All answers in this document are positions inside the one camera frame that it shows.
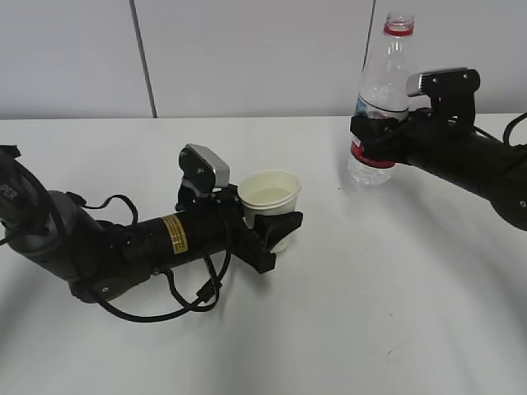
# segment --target white table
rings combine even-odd
[[[500,132],[513,115],[482,115]],[[490,205],[420,170],[347,180],[349,119],[1,121],[2,143],[48,188],[99,204],[125,193],[143,220],[171,212],[187,142],[237,183],[257,170],[301,177],[305,221],[264,276],[235,261],[221,305],[168,323],[120,321],[0,249],[0,394],[525,394],[527,234]],[[527,124],[513,140],[525,140]],[[118,203],[95,217],[129,221]],[[203,263],[175,270],[190,296]],[[165,278],[116,304],[177,307]]]

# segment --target robotic arm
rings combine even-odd
[[[367,159],[413,165],[487,199],[496,212],[527,230],[527,148],[510,146],[473,125],[478,72],[467,68],[436,70],[412,76],[408,94],[428,95],[431,108],[397,119],[352,118]],[[272,248],[301,226],[302,214],[256,216],[250,230],[237,193],[229,184],[229,167],[205,146],[188,144],[180,153],[184,171],[177,212],[139,222],[138,211],[123,195],[89,207],[74,193],[47,191],[16,158],[15,146],[0,146],[0,221],[9,246],[65,280],[73,295],[97,303],[113,315],[138,323],[166,321],[189,311],[212,309],[234,254],[258,273],[273,270]],[[131,225],[96,221],[86,209],[123,200],[133,214]],[[225,250],[219,272],[210,254]],[[202,258],[210,279],[188,302],[175,288],[172,267]],[[183,306],[170,314],[140,317],[110,301],[151,275],[166,276],[170,293]]]
[[[15,146],[0,146],[0,219],[9,246],[65,280],[73,295],[98,303],[129,321],[151,323],[189,311],[208,311],[217,303],[231,255],[258,273],[273,270],[273,247],[301,226],[302,214],[256,216],[250,230],[244,222],[237,187],[229,184],[229,166],[205,146],[188,144],[180,153],[184,171],[175,214],[138,222],[138,211],[123,195],[89,207],[74,193],[47,191],[16,161]],[[131,225],[96,221],[85,209],[123,200],[133,214]],[[216,272],[210,254],[226,251]],[[189,303],[175,288],[172,267],[203,258],[210,280]],[[164,274],[170,292],[183,308],[171,314],[139,317],[116,309],[110,300],[150,278]]]
[[[434,174],[487,199],[513,226],[527,230],[527,147],[510,146],[473,125],[476,70],[458,67],[415,74],[408,79],[409,96],[427,95],[431,108],[410,113],[402,123],[393,118],[352,118],[363,155],[392,160]]]

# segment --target white paper cup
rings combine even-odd
[[[238,187],[238,194],[249,228],[253,228],[257,214],[276,216],[295,211],[300,189],[298,177],[285,170],[266,170],[244,179]],[[289,236],[283,238],[271,252],[283,251],[288,244]]]

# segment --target black cable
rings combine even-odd
[[[105,309],[110,314],[113,314],[115,317],[124,319],[126,321],[131,321],[134,323],[159,323],[163,321],[168,321],[173,318],[178,318],[183,314],[188,313],[188,310],[183,308],[176,310],[175,312],[168,313],[168,314],[161,314],[161,315],[154,315],[149,317],[143,317],[133,314],[125,313],[124,311],[117,309],[112,304],[108,303],[99,293],[91,286],[91,283],[86,279],[84,276],[84,273],[82,272],[80,265],[78,261],[76,260],[75,256],[73,255],[71,248],[70,248],[70,237],[68,232],[66,231],[66,227],[64,225],[63,219],[60,216],[60,212],[58,212],[58,208],[55,206],[53,199],[49,195],[48,191],[45,189],[44,185],[24,166],[22,166],[20,163],[15,162],[15,166],[17,169],[21,172],[21,174],[26,177],[27,181],[35,188],[37,193],[40,195],[40,198],[43,201],[43,204],[49,209],[49,214],[51,215],[52,220],[54,221],[55,227],[57,228],[58,237],[61,239],[63,243],[63,248],[68,255],[68,258],[70,259],[73,268],[75,269],[76,274],[79,277],[79,280],[81,284],[86,288],[90,296],[94,299],[95,302],[97,302],[100,307]],[[218,279],[216,276],[216,273],[214,272],[212,274],[212,286],[214,288],[215,295],[219,296],[219,289],[217,287]]]
[[[101,210],[103,208],[107,208],[110,202],[114,199],[119,199],[126,204],[126,206],[130,209],[132,212],[132,225],[136,225],[139,222],[139,211],[135,207],[135,204],[133,204],[132,200],[128,196],[116,194],[108,197],[100,206],[88,206],[86,205],[86,200],[81,195],[78,195],[73,192],[66,192],[66,194],[80,207],[87,208],[88,210]]]
[[[223,226],[225,226],[225,233],[226,233],[225,257],[223,258],[222,268],[220,269],[220,273],[218,274],[218,276],[220,277],[220,280],[222,280],[223,277],[225,276],[225,273],[227,273],[229,264],[231,263],[232,236],[231,236],[231,227],[229,226],[229,221],[227,220],[225,213],[223,212],[221,208],[218,208],[218,214],[220,215],[220,218],[222,219]]]
[[[499,142],[500,140],[498,138],[495,138],[492,134],[490,134],[489,132],[485,132],[483,129],[481,128],[478,128],[477,126],[474,125],[474,130],[476,132],[478,132],[479,134],[481,134],[482,136],[485,136],[486,138],[490,138],[491,140],[494,140],[495,142]]]
[[[214,266],[212,264],[212,260],[210,259],[210,256],[207,253],[203,253],[203,260],[207,264],[208,272],[211,277],[211,283],[212,286],[214,286],[214,293],[215,293],[215,301],[211,304],[207,304],[206,306],[198,306],[200,303],[201,298],[197,298],[194,302],[189,303],[177,290],[175,287],[175,281],[174,281],[174,273],[170,269],[163,269],[160,271],[160,273],[164,274],[166,276],[166,279],[169,283],[170,293],[178,301],[179,304],[181,304],[184,308],[188,309],[189,311],[194,312],[205,312],[209,311],[214,308],[216,303],[219,299],[219,288],[221,288],[221,280],[225,276],[227,269],[229,268],[229,264],[231,263],[231,256],[232,256],[232,238],[231,238],[231,228],[229,226],[229,222],[226,219],[225,213],[221,208],[218,208],[218,214],[220,215],[223,225],[225,226],[225,232],[226,232],[226,249],[225,249],[225,257],[223,258],[223,264],[222,268],[220,269],[220,273],[217,275],[218,282],[217,284],[214,284],[213,277],[216,275],[216,270],[214,269]]]
[[[4,244],[9,243],[11,240],[15,239],[17,236],[20,236],[22,232],[20,231],[14,231],[9,236],[6,236],[2,240],[0,240],[0,246],[3,246]]]
[[[523,121],[527,118],[527,113],[520,115],[518,118],[514,118],[512,121],[509,122],[509,124],[506,126],[505,131],[503,132],[503,142],[507,144],[507,146],[511,145],[510,139],[511,139],[511,133],[512,130],[516,127],[518,123]]]
[[[189,303],[178,292],[178,290],[175,287],[174,273],[170,269],[163,269],[159,271],[159,273],[164,274],[166,276],[166,279],[168,280],[168,284],[170,288],[170,293],[172,294],[172,296],[174,296],[174,299],[176,299],[178,303],[181,304],[188,311],[194,311],[196,313],[204,313],[206,311],[210,311],[214,309],[218,300],[220,299],[220,285],[219,285],[219,280],[217,279],[216,269],[214,268],[214,265],[212,264],[212,260],[206,253],[203,255],[203,260],[207,264],[208,274],[211,277],[212,287],[214,289],[214,301],[211,304],[207,304],[205,306],[198,306],[201,302],[203,302],[201,298],[198,297],[194,302]]]

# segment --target bottle label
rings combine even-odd
[[[399,121],[402,121],[408,117],[408,109],[403,111],[389,111],[368,103],[359,95],[357,106],[355,107],[355,115],[364,115],[365,117],[372,119],[396,118]],[[353,135],[352,154],[357,160],[370,167],[376,167],[377,169],[388,169],[395,165],[395,162],[390,160],[377,161],[365,158],[362,155],[363,151],[364,147],[362,146],[361,141]]]

